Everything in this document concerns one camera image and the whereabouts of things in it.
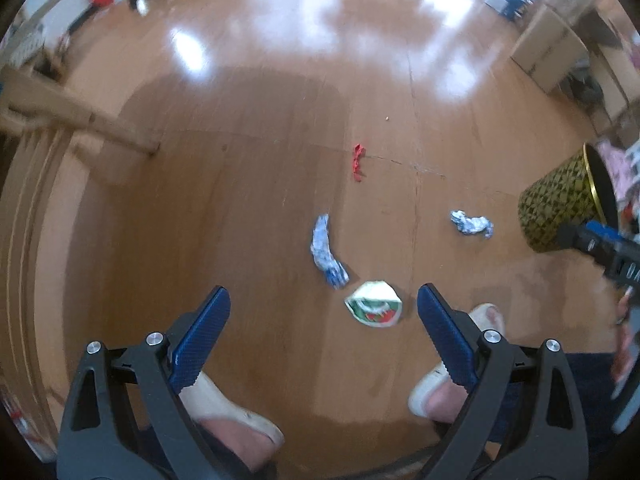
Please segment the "person's right hand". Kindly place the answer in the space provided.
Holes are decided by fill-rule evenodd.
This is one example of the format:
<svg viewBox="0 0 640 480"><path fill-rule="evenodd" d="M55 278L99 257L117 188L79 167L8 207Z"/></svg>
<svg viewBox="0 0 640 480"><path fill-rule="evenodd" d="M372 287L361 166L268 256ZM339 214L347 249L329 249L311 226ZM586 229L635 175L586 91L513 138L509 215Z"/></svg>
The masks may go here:
<svg viewBox="0 0 640 480"><path fill-rule="evenodd" d="M630 325L631 300L634 299L634 290L631 287L626 289L616 307L616 350L611 368L614 380L614 392L612 398L620 394L624 382L634 366L634 356L631 351L631 344L634 342L634 333Z"/></svg>

